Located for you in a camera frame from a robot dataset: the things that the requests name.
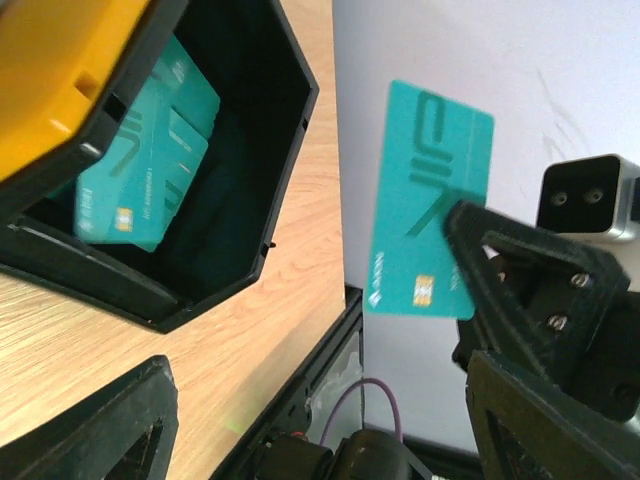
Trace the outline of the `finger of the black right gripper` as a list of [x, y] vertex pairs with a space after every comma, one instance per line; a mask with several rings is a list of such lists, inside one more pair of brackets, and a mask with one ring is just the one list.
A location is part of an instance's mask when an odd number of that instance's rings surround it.
[[474, 351], [495, 351], [570, 384], [630, 286], [616, 258], [467, 201], [449, 211], [444, 232], [475, 309], [458, 323], [453, 361], [466, 369]]

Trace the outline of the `teal VIP credit card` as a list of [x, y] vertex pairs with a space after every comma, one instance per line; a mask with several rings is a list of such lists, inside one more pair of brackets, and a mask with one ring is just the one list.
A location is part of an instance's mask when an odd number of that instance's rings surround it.
[[486, 203], [492, 115], [391, 82], [371, 236], [366, 309], [466, 320], [474, 304], [445, 238], [460, 200]]

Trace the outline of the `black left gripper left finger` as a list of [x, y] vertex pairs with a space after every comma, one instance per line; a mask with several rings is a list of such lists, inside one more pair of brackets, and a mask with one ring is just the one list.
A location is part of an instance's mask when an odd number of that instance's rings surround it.
[[178, 430], [169, 360], [155, 355], [1, 447], [3, 479], [164, 479]]

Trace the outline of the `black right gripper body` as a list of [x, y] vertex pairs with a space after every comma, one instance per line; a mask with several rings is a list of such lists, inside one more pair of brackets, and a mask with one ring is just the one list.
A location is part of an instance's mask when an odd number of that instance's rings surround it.
[[612, 421], [638, 418], [639, 296], [611, 254], [478, 255], [461, 270], [475, 304], [458, 323], [462, 370], [495, 351]]

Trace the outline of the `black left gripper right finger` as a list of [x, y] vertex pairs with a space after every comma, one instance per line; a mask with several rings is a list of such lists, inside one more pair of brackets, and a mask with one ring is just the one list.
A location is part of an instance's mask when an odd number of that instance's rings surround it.
[[554, 479], [639, 477], [637, 435], [500, 354], [472, 354], [466, 394], [488, 479], [517, 477], [503, 432]]

